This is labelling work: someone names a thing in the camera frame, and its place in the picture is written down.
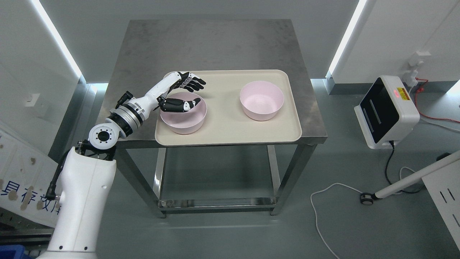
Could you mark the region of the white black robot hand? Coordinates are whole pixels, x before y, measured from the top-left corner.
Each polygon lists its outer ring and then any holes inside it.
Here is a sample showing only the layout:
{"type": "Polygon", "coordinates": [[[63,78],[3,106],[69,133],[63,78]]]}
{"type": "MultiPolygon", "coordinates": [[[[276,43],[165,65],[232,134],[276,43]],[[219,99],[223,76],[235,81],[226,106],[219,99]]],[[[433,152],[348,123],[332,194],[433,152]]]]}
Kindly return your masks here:
{"type": "Polygon", "coordinates": [[[192,72],[172,72],[148,90],[138,103],[145,118],[158,108],[166,113],[187,113],[193,110],[201,99],[180,99],[172,97],[172,93],[178,90],[194,93],[203,90],[205,85],[206,82],[192,72]]]}

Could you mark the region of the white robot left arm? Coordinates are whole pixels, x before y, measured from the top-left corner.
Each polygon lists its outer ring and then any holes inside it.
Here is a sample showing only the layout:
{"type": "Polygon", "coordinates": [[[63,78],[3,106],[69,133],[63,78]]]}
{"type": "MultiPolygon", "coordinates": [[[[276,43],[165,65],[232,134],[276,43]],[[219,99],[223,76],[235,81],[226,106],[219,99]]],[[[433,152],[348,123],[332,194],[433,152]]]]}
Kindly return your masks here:
{"type": "Polygon", "coordinates": [[[61,181],[59,218],[40,259],[97,258],[102,213],[116,172],[116,143],[132,134],[144,119],[143,109],[125,92],[106,122],[95,125],[86,140],[64,155],[46,193],[48,200],[56,199],[56,183],[61,181]]]}

